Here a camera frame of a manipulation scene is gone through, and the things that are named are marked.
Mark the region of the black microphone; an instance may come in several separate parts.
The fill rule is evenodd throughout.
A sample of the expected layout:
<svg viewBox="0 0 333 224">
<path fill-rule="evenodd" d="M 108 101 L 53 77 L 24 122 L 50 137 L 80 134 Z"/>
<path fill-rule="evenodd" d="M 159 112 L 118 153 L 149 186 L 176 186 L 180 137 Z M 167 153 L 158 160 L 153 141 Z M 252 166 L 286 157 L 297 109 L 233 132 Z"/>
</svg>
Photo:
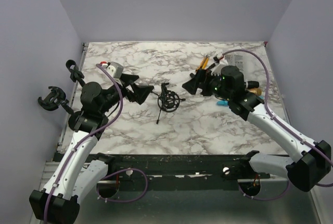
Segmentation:
<svg viewBox="0 0 333 224">
<path fill-rule="evenodd" d="M 246 89 L 256 89 L 260 87 L 260 84 L 258 81 L 245 81 L 245 87 Z"/>
</svg>

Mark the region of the black round-base shockmount stand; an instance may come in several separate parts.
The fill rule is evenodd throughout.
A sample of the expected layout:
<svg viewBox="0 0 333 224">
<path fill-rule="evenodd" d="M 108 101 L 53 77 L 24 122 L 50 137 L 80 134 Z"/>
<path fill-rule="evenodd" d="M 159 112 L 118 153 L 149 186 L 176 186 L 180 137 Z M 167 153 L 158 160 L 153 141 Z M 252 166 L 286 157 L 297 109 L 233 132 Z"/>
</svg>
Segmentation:
<svg viewBox="0 0 333 224">
<path fill-rule="evenodd" d="M 49 86 L 50 93 L 42 99 L 37 99 L 38 104 L 46 111 L 54 111 L 61 106 L 69 115 L 74 115 L 74 110 L 69 106 L 69 101 L 65 92 L 56 86 Z"/>
</svg>

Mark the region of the black round-base mic stand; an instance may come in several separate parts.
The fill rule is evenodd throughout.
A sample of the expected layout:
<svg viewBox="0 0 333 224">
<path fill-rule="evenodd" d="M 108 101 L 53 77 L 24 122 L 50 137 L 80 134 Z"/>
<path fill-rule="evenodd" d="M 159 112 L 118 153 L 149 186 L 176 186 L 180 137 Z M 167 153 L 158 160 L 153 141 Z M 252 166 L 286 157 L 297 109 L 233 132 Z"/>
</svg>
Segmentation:
<svg viewBox="0 0 333 224">
<path fill-rule="evenodd" d="M 84 81 L 84 74 L 79 70 L 76 62 L 74 60 L 69 59 L 66 62 L 66 68 L 70 72 L 70 79 L 76 83 L 78 82 L 81 88 L 85 86 L 85 81 Z"/>
</svg>

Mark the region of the gold microphone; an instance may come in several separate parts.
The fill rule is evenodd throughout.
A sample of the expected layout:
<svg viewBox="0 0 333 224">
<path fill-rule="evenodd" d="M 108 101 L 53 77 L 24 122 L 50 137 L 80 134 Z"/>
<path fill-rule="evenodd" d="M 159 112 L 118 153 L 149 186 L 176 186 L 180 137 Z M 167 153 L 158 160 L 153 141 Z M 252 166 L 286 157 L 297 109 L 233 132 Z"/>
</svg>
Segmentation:
<svg viewBox="0 0 333 224">
<path fill-rule="evenodd" d="M 257 95 L 257 96 L 261 96 L 262 95 L 262 90 L 260 88 L 253 88 L 249 90 L 251 93 Z"/>
</svg>

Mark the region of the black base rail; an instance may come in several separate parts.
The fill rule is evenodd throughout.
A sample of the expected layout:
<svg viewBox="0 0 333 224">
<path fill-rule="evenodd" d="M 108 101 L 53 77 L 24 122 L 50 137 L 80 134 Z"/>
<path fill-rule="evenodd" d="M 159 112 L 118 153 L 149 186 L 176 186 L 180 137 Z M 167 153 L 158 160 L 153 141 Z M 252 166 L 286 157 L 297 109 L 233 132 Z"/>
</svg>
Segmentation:
<svg viewBox="0 0 333 224">
<path fill-rule="evenodd" d="M 244 155 L 89 155 L 86 162 L 101 160 L 107 173 L 133 168 L 132 175 L 122 172 L 102 184 L 102 189 L 121 192 L 195 191 L 238 189 L 238 181 L 269 179 L 272 173 L 255 172 L 245 164 Z"/>
</svg>

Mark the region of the blue microphone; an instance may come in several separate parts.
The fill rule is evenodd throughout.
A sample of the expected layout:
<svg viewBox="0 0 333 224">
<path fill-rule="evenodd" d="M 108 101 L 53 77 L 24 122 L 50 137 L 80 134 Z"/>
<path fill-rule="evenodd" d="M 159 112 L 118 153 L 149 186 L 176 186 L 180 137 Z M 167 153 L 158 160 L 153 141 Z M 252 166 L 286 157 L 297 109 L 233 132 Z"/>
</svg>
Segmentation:
<svg viewBox="0 0 333 224">
<path fill-rule="evenodd" d="M 218 106 L 228 106 L 228 101 L 221 100 L 216 103 Z"/>
</svg>

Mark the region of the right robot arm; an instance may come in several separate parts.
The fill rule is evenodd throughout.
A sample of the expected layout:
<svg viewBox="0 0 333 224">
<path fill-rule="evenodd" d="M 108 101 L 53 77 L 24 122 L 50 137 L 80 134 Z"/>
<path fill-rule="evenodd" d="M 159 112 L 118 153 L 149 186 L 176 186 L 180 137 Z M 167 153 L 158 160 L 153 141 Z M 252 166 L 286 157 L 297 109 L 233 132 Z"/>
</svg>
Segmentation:
<svg viewBox="0 0 333 224">
<path fill-rule="evenodd" d="M 331 170 L 331 146 L 316 142 L 287 124 L 263 99 L 247 90 L 243 73 L 236 66 L 221 68 L 220 74 L 199 69 L 183 89 L 202 96 L 216 96 L 228 102 L 229 109 L 243 120 L 257 126 L 288 154 L 286 157 L 252 151 L 242 158 L 240 174 L 251 178 L 267 173 L 288 179 L 303 192 L 310 191 Z"/>
</svg>

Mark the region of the clear plastic screw box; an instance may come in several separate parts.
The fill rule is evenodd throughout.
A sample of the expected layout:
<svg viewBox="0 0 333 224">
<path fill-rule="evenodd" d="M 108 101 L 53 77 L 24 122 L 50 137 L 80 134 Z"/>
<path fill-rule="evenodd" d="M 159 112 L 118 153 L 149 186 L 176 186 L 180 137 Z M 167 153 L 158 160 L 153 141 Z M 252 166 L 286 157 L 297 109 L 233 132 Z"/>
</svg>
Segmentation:
<svg viewBox="0 0 333 224">
<path fill-rule="evenodd" d="M 240 72 L 245 73 L 246 63 L 241 54 L 229 53 L 224 56 L 224 59 L 227 61 L 229 65 L 236 66 L 240 70 Z"/>
</svg>

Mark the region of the yellow utility knife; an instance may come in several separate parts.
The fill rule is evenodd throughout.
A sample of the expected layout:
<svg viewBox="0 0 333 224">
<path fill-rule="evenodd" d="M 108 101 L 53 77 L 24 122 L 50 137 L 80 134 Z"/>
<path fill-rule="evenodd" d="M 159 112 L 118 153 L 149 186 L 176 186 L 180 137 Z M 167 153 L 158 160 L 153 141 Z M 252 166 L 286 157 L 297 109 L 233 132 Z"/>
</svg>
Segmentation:
<svg viewBox="0 0 333 224">
<path fill-rule="evenodd" d="M 205 69 L 207 66 L 207 63 L 209 61 L 209 56 L 206 55 L 203 60 L 201 61 L 200 65 L 198 66 L 198 68 L 196 69 L 196 72 L 198 72 L 200 69 Z"/>
</svg>

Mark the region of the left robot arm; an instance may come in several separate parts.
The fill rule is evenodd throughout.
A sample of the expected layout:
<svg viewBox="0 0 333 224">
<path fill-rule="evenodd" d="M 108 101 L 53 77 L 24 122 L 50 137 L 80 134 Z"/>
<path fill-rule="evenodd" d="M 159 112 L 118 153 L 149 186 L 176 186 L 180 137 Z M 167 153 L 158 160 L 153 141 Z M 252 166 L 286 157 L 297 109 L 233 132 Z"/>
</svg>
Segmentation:
<svg viewBox="0 0 333 224">
<path fill-rule="evenodd" d="M 71 115 L 68 125 L 74 131 L 70 145 L 58 168 L 40 191 L 34 190 L 29 202 L 37 219 L 44 223 L 74 223 L 80 205 L 100 179 L 109 180 L 115 175 L 115 166 L 110 158 L 92 161 L 83 169 L 91 150 L 103 131 L 115 122 L 105 113 L 115 104 L 123 108 L 123 99 L 142 104 L 154 90 L 152 85 L 137 85 L 136 75 L 122 74 L 119 83 L 103 89 L 97 82 L 84 82 L 80 71 L 73 71 L 71 79 L 82 87 L 82 109 L 73 112 L 66 104 L 63 107 Z"/>
</svg>

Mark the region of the black tripod mic stand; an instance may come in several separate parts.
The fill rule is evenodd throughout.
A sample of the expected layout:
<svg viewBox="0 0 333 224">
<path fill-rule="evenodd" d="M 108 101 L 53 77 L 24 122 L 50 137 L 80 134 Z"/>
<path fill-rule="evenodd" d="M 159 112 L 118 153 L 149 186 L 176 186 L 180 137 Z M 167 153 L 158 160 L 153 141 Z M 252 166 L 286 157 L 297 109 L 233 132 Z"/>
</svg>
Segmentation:
<svg viewBox="0 0 333 224">
<path fill-rule="evenodd" d="M 157 94 L 156 92 L 152 91 L 152 93 L 154 95 L 157 95 L 157 105 L 159 107 L 159 115 L 158 115 L 158 119 L 156 121 L 156 124 L 159 124 L 159 120 L 160 120 L 160 115 L 161 112 L 165 112 L 165 113 L 172 113 L 175 112 L 180 103 L 186 101 L 185 98 L 180 98 L 179 95 L 177 93 L 175 93 L 174 91 L 171 91 L 167 88 L 167 86 L 169 85 L 169 83 L 161 83 L 161 93 Z"/>
</svg>

